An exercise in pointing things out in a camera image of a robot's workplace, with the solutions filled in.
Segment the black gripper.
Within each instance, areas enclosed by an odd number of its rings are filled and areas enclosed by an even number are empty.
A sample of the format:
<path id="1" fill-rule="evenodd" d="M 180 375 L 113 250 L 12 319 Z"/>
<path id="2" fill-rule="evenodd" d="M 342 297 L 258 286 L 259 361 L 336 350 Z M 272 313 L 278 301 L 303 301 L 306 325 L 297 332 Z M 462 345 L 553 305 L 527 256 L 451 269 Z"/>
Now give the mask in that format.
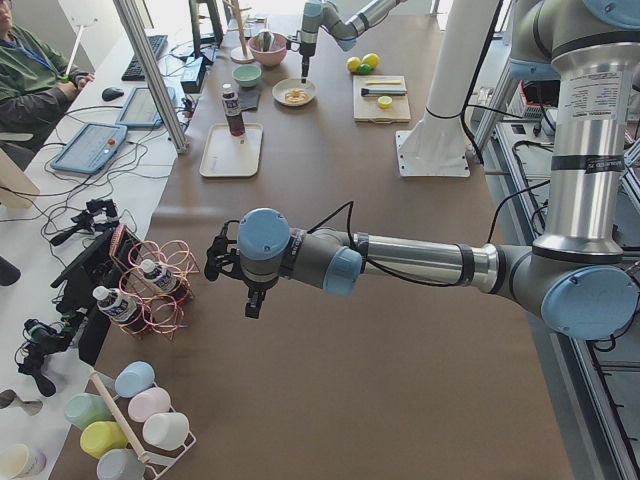
<path id="1" fill-rule="evenodd" d="M 261 310 L 261 303 L 266 298 L 266 292 L 273 287 L 273 282 L 256 282 L 247 280 L 248 299 L 245 304 L 245 316 L 251 319 L 258 319 Z"/>
<path id="2" fill-rule="evenodd" d="M 302 56 L 302 72 L 308 73 L 310 69 L 311 58 L 316 53 L 316 43 L 301 43 L 300 55 Z M 301 76 L 301 83 L 306 83 L 306 75 Z"/>

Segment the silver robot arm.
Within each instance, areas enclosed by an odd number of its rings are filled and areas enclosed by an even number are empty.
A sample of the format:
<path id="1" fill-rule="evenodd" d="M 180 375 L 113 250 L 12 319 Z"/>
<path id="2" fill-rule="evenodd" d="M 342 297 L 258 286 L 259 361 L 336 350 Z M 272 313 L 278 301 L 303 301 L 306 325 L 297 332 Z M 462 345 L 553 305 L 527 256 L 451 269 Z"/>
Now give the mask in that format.
<path id="1" fill-rule="evenodd" d="M 627 104 L 639 69 L 639 5 L 521 1 L 511 62 L 518 77 L 532 70 L 560 79 L 546 225 L 531 246 L 473 248 L 324 227 L 306 231 L 260 208 L 238 230 L 246 315 L 259 315 L 280 278 L 347 295 L 362 273 L 381 271 L 414 284 L 473 286 L 502 296 L 576 339 L 601 340 L 624 328 L 639 289 L 621 268 L 613 219 Z"/>
<path id="2" fill-rule="evenodd" d="M 343 20 L 337 6 L 331 1 L 306 1 L 301 26 L 290 38 L 298 44 L 301 55 L 301 81 L 306 83 L 310 61 L 316 53 L 318 34 L 324 30 L 343 51 L 348 51 L 359 36 L 381 23 L 402 1 L 376 0 L 369 2 L 349 19 Z"/>

